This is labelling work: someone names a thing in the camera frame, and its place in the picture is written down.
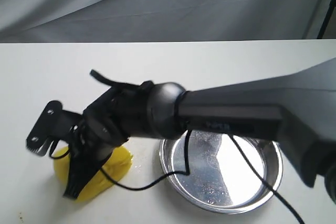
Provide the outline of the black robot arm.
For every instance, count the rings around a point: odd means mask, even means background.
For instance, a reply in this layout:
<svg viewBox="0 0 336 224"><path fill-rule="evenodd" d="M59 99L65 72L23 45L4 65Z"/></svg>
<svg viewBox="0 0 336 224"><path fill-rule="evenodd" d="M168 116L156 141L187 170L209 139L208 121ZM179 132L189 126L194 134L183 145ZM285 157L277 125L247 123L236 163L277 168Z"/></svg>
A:
<svg viewBox="0 0 336 224"><path fill-rule="evenodd" d="M76 123L65 196L75 199L131 137L176 140L199 130L276 141L308 187L318 175L335 199L335 60L294 74L187 91L167 82L109 86Z"/></svg>

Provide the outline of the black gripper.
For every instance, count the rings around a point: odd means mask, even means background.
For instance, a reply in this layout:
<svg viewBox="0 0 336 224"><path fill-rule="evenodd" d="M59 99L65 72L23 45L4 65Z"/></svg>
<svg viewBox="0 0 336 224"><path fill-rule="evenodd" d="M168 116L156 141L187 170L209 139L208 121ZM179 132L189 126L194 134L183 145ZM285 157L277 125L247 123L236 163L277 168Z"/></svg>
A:
<svg viewBox="0 0 336 224"><path fill-rule="evenodd" d="M84 187L121 146L113 146L100 139L84 121L73 131L69 144L70 164L63 196L77 199Z"/></svg>

